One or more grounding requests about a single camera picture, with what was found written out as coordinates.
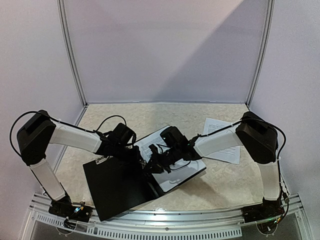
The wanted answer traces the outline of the black clip folder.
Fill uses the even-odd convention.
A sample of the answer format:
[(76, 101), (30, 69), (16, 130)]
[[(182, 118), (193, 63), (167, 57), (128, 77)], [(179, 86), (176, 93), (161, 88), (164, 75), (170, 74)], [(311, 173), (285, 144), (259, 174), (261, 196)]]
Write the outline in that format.
[(108, 220), (168, 193), (164, 193), (157, 186), (154, 178), (146, 176), (143, 159), (141, 167), (138, 167), (125, 166), (113, 156), (106, 158), (102, 163), (93, 160), (83, 165), (90, 195), (100, 221)]

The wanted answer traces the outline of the white printed sheet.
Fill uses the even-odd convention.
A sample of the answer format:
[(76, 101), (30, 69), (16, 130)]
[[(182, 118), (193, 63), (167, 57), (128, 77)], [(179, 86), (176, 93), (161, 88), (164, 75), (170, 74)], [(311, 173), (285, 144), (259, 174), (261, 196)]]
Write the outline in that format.
[(143, 137), (134, 144), (139, 147), (143, 169), (151, 157), (157, 157), (156, 154), (151, 154), (152, 152), (149, 149), (151, 144), (158, 147), (159, 154), (169, 149), (175, 149), (182, 156), (182, 159), (175, 164), (163, 167), (163, 173), (154, 174), (144, 171), (147, 177), (155, 180), (157, 186), (164, 193), (171, 191), (206, 169), (206, 165), (201, 160), (200, 155), (194, 151), (190, 141), (176, 126), (167, 125)]

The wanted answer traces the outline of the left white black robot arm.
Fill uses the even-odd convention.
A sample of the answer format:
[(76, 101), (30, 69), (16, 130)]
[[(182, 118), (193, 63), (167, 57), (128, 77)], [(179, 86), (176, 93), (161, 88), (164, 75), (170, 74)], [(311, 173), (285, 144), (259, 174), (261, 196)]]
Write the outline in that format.
[(30, 111), (32, 117), (17, 131), (16, 154), (30, 168), (55, 209), (63, 216), (74, 213), (74, 205), (46, 160), (48, 145), (73, 147), (103, 157), (115, 157), (121, 161), (137, 163), (141, 159), (138, 146), (129, 143), (136, 134), (124, 124), (107, 133), (84, 128), (51, 117), (47, 111)]

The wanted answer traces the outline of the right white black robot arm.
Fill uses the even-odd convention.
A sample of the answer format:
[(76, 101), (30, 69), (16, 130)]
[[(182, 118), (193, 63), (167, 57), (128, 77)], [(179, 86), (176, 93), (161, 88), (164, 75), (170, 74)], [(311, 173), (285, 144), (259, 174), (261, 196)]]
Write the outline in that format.
[(197, 161), (224, 149), (243, 146), (257, 163), (262, 179), (265, 202), (259, 206), (258, 213), (262, 218), (269, 218), (278, 210), (276, 201), (281, 195), (278, 131), (253, 112), (247, 111), (239, 121), (191, 139), (175, 126), (163, 130), (160, 137), (168, 150), (160, 153), (154, 144), (149, 145), (151, 156), (143, 169), (145, 173), (170, 173), (170, 166), (179, 160)]

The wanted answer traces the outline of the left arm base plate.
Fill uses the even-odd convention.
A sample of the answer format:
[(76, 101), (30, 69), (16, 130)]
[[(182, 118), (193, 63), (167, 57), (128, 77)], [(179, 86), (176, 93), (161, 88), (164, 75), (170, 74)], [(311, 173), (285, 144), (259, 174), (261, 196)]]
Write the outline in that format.
[(88, 223), (92, 215), (93, 208), (84, 204), (80, 206), (74, 206), (69, 201), (52, 201), (48, 212), (52, 215), (68, 218), (69, 220), (75, 220)]

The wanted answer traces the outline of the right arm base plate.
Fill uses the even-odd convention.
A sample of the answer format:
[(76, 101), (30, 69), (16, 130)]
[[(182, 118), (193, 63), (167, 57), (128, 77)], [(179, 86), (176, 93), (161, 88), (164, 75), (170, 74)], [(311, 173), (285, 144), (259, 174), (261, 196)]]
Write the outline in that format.
[(251, 223), (266, 219), (273, 219), (285, 213), (282, 205), (256, 204), (241, 208), (245, 223)]

